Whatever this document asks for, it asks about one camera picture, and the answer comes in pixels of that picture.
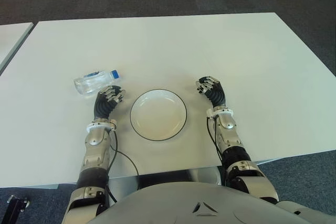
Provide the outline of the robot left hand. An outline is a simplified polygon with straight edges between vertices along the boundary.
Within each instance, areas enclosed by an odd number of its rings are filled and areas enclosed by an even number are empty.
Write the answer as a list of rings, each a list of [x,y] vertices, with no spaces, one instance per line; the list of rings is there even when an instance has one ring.
[[[93,114],[94,119],[108,119],[110,113],[116,108],[125,96],[125,90],[120,86],[109,85],[97,94]]]

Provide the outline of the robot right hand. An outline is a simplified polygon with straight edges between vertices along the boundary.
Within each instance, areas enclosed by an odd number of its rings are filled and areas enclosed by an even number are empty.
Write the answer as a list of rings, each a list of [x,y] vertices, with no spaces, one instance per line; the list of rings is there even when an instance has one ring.
[[[221,83],[214,77],[201,77],[196,81],[196,86],[199,94],[204,94],[214,108],[226,105],[225,92]]]

